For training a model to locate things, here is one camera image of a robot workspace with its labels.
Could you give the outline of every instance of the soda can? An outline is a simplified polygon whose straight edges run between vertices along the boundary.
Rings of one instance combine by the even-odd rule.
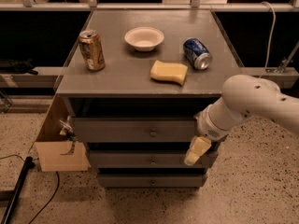
[[[212,55],[196,38],[188,39],[184,43],[184,54],[190,64],[197,70],[206,69],[212,62]]]
[[[105,67],[100,35],[94,30],[79,34],[78,43],[84,62],[89,70],[98,71]]]

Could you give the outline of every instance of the bowl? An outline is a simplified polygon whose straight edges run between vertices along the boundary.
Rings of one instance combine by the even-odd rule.
[[[164,41],[164,34],[152,27],[137,27],[127,32],[124,40],[138,51],[151,51]]]

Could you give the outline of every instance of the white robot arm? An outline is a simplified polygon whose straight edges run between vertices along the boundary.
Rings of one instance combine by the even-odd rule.
[[[238,124],[253,116],[271,119],[299,135],[299,100],[282,94],[279,86],[266,79],[237,75],[222,86],[221,98],[195,115],[201,137],[193,138],[185,163],[193,165],[208,150],[210,141],[219,141]]]

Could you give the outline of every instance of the brown can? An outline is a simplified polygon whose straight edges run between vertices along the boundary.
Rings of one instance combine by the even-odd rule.
[[[100,35],[94,30],[79,34],[78,43],[84,62],[89,70],[98,71],[105,67]]]

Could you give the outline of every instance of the concrete floor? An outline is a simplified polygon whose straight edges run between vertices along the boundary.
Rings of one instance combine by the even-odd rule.
[[[30,146],[45,113],[0,114],[0,158],[36,158]],[[298,223],[299,138],[261,118],[235,127],[200,189],[103,189],[96,172],[60,172],[60,187],[33,223]],[[13,189],[23,161],[0,160],[0,190]],[[29,223],[57,185],[29,171],[11,223]],[[0,202],[0,218],[7,202]]]

